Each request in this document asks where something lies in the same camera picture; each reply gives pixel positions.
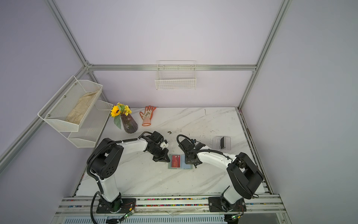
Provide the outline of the green card holder wallet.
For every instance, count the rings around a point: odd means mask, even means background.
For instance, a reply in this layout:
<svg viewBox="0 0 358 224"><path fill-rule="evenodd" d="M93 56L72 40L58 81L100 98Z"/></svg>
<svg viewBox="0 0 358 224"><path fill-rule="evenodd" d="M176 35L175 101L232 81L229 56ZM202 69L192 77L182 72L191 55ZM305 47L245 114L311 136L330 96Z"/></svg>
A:
<svg viewBox="0 0 358 224"><path fill-rule="evenodd" d="M168 164L168 169L173 169L173 168L171 168L172 155L179 155L179 154L169 154L170 162ZM181 160L180 160L181 164L180 164L180 168L178 168L178 169L185 169L185 170L192 169L193 168L192 165L185 164L185 155L180 154L180 156L181 156Z"/></svg>

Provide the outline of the red credit card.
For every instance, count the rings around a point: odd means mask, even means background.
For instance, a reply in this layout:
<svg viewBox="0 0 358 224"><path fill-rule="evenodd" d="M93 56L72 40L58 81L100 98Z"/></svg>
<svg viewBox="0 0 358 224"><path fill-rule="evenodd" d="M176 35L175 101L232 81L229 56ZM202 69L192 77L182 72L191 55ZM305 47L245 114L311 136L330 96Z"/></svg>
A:
<svg viewBox="0 0 358 224"><path fill-rule="evenodd" d="M181 164L180 160L181 160L180 155L172 155L171 168L173 169L180 168L180 164Z"/></svg>

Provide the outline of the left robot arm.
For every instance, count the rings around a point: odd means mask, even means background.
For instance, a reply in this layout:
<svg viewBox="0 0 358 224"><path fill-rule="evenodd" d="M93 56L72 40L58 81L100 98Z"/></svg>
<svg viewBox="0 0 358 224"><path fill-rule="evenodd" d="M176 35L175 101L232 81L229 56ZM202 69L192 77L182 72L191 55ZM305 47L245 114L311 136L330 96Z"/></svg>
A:
<svg viewBox="0 0 358 224"><path fill-rule="evenodd" d="M143 132L133 139L114 141L104 138L87 160L86 173L99 188L100 204L117 213L123 207L121 193L117 188L115 172L122 156L134 152L148 152L155 162L170 162L168 141L157 131Z"/></svg>

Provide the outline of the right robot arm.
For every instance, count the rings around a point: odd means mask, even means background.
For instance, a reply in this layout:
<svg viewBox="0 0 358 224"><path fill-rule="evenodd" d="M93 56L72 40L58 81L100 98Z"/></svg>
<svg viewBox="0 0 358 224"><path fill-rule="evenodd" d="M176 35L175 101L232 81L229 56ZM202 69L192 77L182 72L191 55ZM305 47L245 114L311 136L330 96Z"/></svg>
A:
<svg viewBox="0 0 358 224"><path fill-rule="evenodd" d="M264 175L250 157L241 152L238 155L227 154L214 150L205 144L178 135L177 143L185 154L185 163L197 167L203 163L225 170L230 178L229 185L218 198L219 210L232 211L241 199L258 198L256 191L264 180Z"/></svg>

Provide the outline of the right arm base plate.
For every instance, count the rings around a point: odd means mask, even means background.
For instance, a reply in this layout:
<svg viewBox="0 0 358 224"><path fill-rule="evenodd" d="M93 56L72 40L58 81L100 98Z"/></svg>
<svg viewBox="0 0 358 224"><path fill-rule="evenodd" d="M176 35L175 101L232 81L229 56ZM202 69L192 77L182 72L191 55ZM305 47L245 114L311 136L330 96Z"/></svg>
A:
<svg viewBox="0 0 358 224"><path fill-rule="evenodd" d="M240 198L235 203L230 203L224 197L208 198L210 212L246 212L246 203L244 198Z"/></svg>

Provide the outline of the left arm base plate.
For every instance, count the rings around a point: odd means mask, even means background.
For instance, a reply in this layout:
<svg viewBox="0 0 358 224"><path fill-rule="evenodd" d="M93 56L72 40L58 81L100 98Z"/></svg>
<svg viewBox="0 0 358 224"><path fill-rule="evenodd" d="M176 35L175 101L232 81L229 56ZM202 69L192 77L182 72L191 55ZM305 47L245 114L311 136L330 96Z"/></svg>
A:
<svg viewBox="0 0 358 224"><path fill-rule="evenodd" d="M134 210L136 205L135 198L122 198L114 202L107 202L103 198L100 198L97 214L126 214L130 210Z"/></svg>

